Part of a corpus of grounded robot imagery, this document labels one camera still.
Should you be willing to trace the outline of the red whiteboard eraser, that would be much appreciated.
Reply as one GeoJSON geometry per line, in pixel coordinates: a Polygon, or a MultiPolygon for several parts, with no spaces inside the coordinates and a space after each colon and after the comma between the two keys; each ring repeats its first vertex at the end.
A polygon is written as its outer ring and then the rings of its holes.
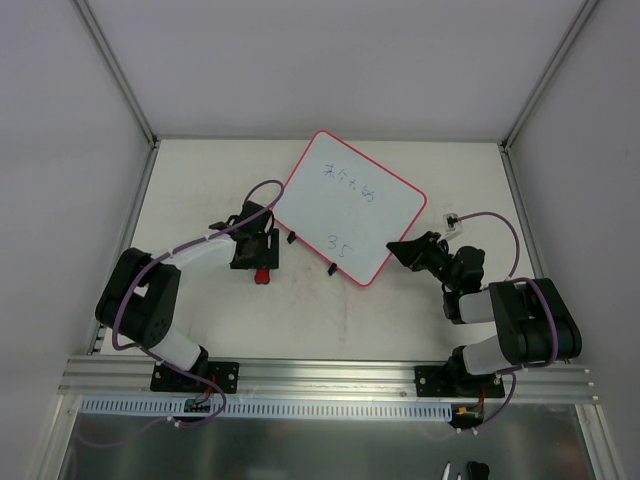
{"type": "Polygon", "coordinates": [[[260,268],[256,270],[254,281],[257,285],[268,285],[271,282],[271,270],[269,268],[260,268]]]}

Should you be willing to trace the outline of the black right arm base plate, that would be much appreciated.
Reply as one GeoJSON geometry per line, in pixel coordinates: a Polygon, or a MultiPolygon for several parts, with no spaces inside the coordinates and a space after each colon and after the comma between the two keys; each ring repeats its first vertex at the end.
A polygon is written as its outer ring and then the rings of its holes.
{"type": "Polygon", "coordinates": [[[418,365],[414,369],[416,395],[425,398],[499,399],[505,396],[504,384],[494,375],[472,376],[452,373],[444,364],[418,365]]]}

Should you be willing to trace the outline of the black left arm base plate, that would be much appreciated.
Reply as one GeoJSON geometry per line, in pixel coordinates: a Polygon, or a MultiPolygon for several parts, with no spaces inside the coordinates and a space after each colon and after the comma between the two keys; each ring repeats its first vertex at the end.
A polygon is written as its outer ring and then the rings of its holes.
{"type": "MultiPolygon", "coordinates": [[[[237,392],[240,364],[230,361],[209,361],[204,373],[198,376],[215,383],[225,394],[237,392]]],[[[208,388],[199,381],[187,378],[165,365],[154,367],[150,390],[162,393],[202,393],[208,388]]]]}

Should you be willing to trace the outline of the pink framed whiteboard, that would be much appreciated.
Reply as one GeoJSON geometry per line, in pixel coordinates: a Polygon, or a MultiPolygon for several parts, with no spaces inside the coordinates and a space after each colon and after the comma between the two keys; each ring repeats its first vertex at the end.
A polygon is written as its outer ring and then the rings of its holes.
{"type": "Polygon", "coordinates": [[[314,134],[273,209],[275,220],[361,287],[387,262],[426,194],[332,133],[314,134]]]}

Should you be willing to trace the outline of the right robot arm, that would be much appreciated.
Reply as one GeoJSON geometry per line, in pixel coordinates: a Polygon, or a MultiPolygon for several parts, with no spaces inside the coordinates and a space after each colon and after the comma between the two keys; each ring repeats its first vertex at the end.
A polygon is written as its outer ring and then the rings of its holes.
{"type": "Polygon", "coordinates": [[[432,231],[387,248],[404,267],[427,271],[440,282],[444,315],[453,324],[491,324],[496,330],[485,340],[455,348],[440,366],[415,367],[418,396],[500,398],[503,375],[581,354],[581,332],[551,279],[484,285],[484,251],[463,246],[450,252],[432,231]]]}

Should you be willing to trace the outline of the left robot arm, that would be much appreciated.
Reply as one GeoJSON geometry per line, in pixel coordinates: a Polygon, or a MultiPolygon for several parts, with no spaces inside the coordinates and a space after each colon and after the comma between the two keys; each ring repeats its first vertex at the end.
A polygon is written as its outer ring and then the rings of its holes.
{"type": "Polygon", "coordinates": [[[212,377],[209,354],[173,325],[173,317],[181,285],[215,267],[253,270],[256,284],[269,284],[270,273],[279,268],[273,212],[247,200],[238,215],[171,251],[125,250],[98,301],[96,319],[117,337],[174,365],[174,378],[197,390],[212,377]]]}

